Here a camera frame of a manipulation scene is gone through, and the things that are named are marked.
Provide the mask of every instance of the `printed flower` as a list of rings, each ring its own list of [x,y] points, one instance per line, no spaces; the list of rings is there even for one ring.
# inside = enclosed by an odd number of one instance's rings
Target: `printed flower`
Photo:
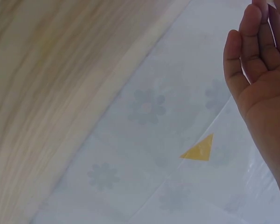
[[[232,158],[233,150],[226,146],[216,147],[210,154],[209,165],[214,167],[228,165]]]
[[[108,163],[103,163],[101,166],[94,164],[92,166],[92,171],[88,172],[90,177],[90,185],[97,186],[99,190],[104,190],[105,188],[112,189],[113,183],[119,182],[119,178],[116,177],[117,170],[111,169]]]
[[[216,114],[219,114],[230,97],[225,81],[216,79],[213,80],[212,87],[205,91],[205,95],[209,98],[206,108],[213,110]]]
[[[225,206],[225,211],[234,214],[246,204],[246,195],[237,195],[233,197]]]
[[[168,210],[170,212],[182,210],[184,204],[188,200],[188,192],[183,186],[177,188],[168,188],[164,195],[160,196],[160,208],[162,210]]]
[[[138,120],[141,125],[151,122],[157,124],[159,122],[158,116],[166,113],[162,104],[165,102],[165,97],[159,95],[155,97],[152,90],[146,92],[137,90],[134,93],[135,101],[132,103],[132,114],[128,116],[129,120]]]

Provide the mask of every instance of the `yellow triangle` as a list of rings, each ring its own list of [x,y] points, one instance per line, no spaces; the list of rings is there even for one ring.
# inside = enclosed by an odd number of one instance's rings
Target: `yellow triangle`
[[[186,153],[182,154],[180,158],[202,161],[210,160],[210,150],[213,141],[213,135],[214,134],[210,134],[207,136],[197,145],[190,148]]]

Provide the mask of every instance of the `wooden board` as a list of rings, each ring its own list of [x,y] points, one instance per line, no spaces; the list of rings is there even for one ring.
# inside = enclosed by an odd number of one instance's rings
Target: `wooden board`
[[[190,0],[0,0],[0,224],[25,224]]]

